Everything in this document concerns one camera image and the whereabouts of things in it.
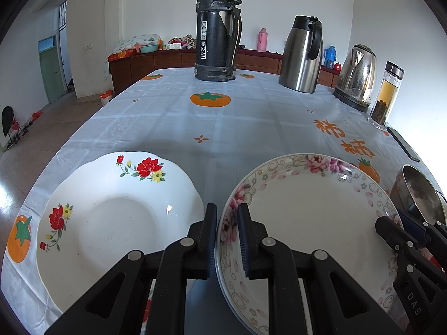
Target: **floor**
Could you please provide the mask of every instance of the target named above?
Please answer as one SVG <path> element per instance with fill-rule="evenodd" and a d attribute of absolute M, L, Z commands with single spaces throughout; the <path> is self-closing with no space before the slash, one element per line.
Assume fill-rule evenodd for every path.
<path fill-rule="evenodd" d="M 99 100 L 78 103 L 74 92 L 45 107 L 16 145 L 0 156 L 0 272 L 10 230 L 26 196 L 48 162 L 86 120 Z"/>

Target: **window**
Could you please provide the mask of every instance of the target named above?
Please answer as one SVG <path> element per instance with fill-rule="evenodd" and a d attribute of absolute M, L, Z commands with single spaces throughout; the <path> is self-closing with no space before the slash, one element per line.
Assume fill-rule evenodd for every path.
<path fill-rule="evenodd" d="M 48 48 L 52 48 L 56 46 L 56 40 L 54 37 L 46 38 L 44 40 L 40 40 L 39 42 L 39 52 L 47 50 Z"/>
<path fill-rule="evenodd" d="M 66 27 L 66 1 L 59 8 L 59 31 Z"/>

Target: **tablecloth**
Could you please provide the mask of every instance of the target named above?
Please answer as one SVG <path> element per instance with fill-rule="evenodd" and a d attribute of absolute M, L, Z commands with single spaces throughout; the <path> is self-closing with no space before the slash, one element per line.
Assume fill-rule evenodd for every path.
<path fill-rule="evenodd" d="M 1 272 L 1 290 L 19 320 L 30 334 L 42 335 L 60 316 L 37 272 L 37 226 L 55 188 L 79 166 L 108 153 L 147 151 L 175 162 L 204 204 L 213 202 L 219 210 L 253 168 L 292 153 L 340 157 L 385 190 L 408 163 L 439 189 L 423 162 L 411 161 L 391 135 L 331 93 L 321 85 L 314 94 L 296 92 L 279 85 L 277 75 L 240 70 L 234 81 L 202 82 L 193 68 L 158 70 L 126 89 L 66 142 L 20 209 L 19 215 L 33 217 L 30 249 L 21 263 L 6 253 Z M 186 299 L 185 334 L 210 329 L 248 333 L 225 302 L 215 274 L 198 281 Z"/>

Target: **plate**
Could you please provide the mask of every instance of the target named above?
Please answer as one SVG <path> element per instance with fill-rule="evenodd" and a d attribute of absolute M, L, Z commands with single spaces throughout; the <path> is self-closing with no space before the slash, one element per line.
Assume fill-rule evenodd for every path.
<path fill-rule="evenodd" d="M 164 250 L 203 218 L 202 199 L 176 164 L 145 152 L 102 156 L 48 200 L 37 229 L 40 278 L 64 312 L 125 254 Z"/>
<path fill-rule="evenodd" d="M 249 280 L 242 267 L 236 210 L 247 203 L 251 218 L 291 249 L 326 250 L 385 310 L 396 297 L 393 251 L 376 234 L 377 217 L 402 226 L 385 191 L 367 174 L 340 159 L 293 154 L 250 172 L 233 190 L 218 225 L 215 263 L 224 296 L 254 334 L 268 334 L 267 280 Z"/>

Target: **green door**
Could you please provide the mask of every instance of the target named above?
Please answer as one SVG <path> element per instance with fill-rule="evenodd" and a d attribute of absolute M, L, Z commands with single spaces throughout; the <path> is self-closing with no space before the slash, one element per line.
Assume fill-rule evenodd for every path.
<path fill-rule="evenodd" d="M 40 69 L 42 71 L 43 85 L 50 103 L 65 93 L 65 86 L 62 82 L 62 74 L 59 65 L 59 54 L 57 48 L 53 46 L 39 53 Z"/>

